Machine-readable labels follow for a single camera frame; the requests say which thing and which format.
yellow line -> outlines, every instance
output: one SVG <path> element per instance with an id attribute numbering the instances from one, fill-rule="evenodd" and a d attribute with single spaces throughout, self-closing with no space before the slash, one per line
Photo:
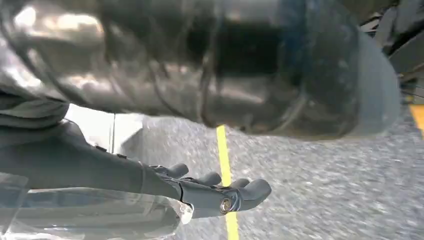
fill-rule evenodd
<path id="1" fill-rule="evenodd" d="M 219 163 L 221 166 L 222 185 L 229 186 L 231 184 L 231 168 L 230 159 L 228 157 L 227 137 L 224 126 L 216 129 L 216 138 L 218 141 Z M 228 232 L 228 240 L 239 240 L 239 224 L 237 223 L 237 215 L 230 212 L 225 216 L 226 230 Z"/>
<path id="2" fill-rule="evenodd" d="M 424 137 L 424 105 L 411 105 L 409 107 L 415 119 L 415 124 L 421 129 L 422 136 Z"/>

glove finger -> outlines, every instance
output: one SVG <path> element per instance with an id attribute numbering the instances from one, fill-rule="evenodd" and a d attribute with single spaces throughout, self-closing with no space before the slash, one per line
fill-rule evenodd
<path id="1" fill-rule="evenodd" d="M 238 189 L 238 188 L 244 188 L 250 183 L 249 180 L 246 178 L 240 178 L 235 180 L 233 183 L 231 183 L 230 187 Z"/>
<path id="2" fill-rule="evenodd" d="M 174 179 L 179 179 L 189 173 L 189 168 L 183 163 L 179 163 L 168 168 L 168 176 Z"/>
<path id="3" fill-rule="evenodd" d="M 241 194 L 242 199 L 240 211 L 255 208 L 267 199 L 271 191 L 270 184 L 263 179 L 255 180 L 246 187 L 239 188 L 239 194 Z"/>
<path id="4" fill-rule="evenodd" d="M 221 176 L 216 172 L 210 172 L 203 177 L 197 179 L 197 183 L 205 186 L 214 186 L 221 182 Z"/>

asphalt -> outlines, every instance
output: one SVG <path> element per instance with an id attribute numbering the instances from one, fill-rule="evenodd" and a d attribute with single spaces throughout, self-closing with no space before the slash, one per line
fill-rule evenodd
<path id="1" fill-rule="evenodd" d="M 214 129 L 142 117 L 125 154 L 148 164 L 185 163 L 190 176 L 220 172 Z M 233 180 L 269 181 L 271 196 L 237 214 L 242 240 L 423 240 L 424 141 L 408 108 L 383 136 L 302 142 L 227 131 Z M 193 220 L 175 240 L 225 240 L 224 217 Z"/>

plastic sheet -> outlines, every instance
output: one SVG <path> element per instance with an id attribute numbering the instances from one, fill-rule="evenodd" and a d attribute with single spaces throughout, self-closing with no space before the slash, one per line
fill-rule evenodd
<path id="1" fill-rule="evenodd" d="M 173 235 L 193 214 L 163 196 L 93 188 L 27 191 L 25 178 L 0 177 L 1 240 L 158 239 Z"/>

gloved hand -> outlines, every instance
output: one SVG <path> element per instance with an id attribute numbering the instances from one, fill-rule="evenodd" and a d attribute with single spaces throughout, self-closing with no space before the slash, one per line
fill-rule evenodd
<path id="1" fill-rule="evenodd" d="M 229 212 L 245 211 L 261 204 L 270 194 L 267 181 L 249 182 L 238 179 L 230 186 L 221 186 L 221 177 L 211 172 L 201 178 L 183 177 L 189 169 L 185 164 L 170 168 L 150 166 L 165 182 L 180 188 L 180 201 L 193 207 L 193 218 L 222 216 Z"/>

